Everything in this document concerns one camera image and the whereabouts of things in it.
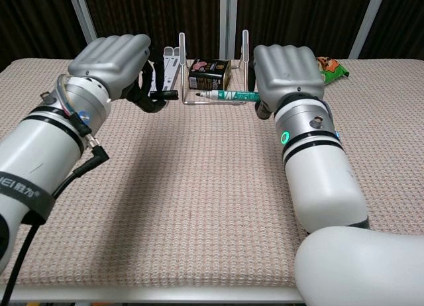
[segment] brown curtain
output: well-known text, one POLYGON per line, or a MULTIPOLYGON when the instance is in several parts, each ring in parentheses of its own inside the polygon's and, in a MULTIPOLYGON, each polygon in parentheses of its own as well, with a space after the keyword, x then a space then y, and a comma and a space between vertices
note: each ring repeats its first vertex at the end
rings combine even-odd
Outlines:
POLYGON ((317 56, 347 58, 369 0, 238 0, 236 58, 241 32, 259 44, 308 46, 317 56))
POLYGON ((71 0, 0 0, 0 71, 20 58, 74 58, 86 45, 71 0))
POLYGON ((424 0, 383 0, 359 57, 424 60, 424 0))
POLYGON ((219 0, 86 0, 98 36, 145 33, 155 48, 178 45, 188 58, 219 55, 219 0))

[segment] green indicator light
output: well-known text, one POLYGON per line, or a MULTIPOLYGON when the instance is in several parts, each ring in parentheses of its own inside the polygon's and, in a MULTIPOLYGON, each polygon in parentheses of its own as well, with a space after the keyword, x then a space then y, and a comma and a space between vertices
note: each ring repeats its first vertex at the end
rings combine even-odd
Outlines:
POLYGON ((289 139, 290 139, 290 133, 288 131, 285 131, 281 134, 281 143, 283 145, 287 144, 289 139))

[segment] green snack bag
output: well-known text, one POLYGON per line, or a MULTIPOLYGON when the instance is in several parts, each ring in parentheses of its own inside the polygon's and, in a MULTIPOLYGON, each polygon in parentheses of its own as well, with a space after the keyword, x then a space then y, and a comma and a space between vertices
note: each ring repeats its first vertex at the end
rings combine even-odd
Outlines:
POLYGON ((342 76, 349 76, 349 71, 345 69, 337 60, 325 56, 317 58, 319 71, 321 72, 324 84, 328 84, 342 76))

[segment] gray robotic hand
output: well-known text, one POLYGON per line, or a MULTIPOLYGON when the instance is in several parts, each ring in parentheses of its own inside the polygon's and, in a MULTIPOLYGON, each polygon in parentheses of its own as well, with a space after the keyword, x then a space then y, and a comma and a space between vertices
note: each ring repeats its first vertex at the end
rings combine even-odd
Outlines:
POLYGON ((324 82, 307 47, 257 46, 248 73, 260 102, 256 114, 274 114, 296 216, 308 232, 335 225, 368 227, 364 196, 324 102, 324 82))
POLYGON ((0 142, 0 272, 9 261, 19 225, 45 223, 70 176, 81 177, 109 159, 94 135, 109 115, 111 102, 128 99, 149 113, 165 105, 148 96, 148 58, 154 62, 156 88, 162 89, 164 82, 163 57, 152 55, 149 46, 143 34, 94 40, 69 65, 71 75, 59 76, 55 90, 43 93, 43 102, 0 142), (93 158, 68 176, 87 147, 93 158))

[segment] marker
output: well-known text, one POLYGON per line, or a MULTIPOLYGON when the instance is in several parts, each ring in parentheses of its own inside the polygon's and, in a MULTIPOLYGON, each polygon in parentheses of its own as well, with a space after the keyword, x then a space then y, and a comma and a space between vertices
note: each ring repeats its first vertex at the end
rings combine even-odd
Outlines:
POLYGON ((222 89, 196 93, 196 95, 207 99, 223 99, 226 101, 257 102, 260 100, 258 92, 223 91, 222 89))

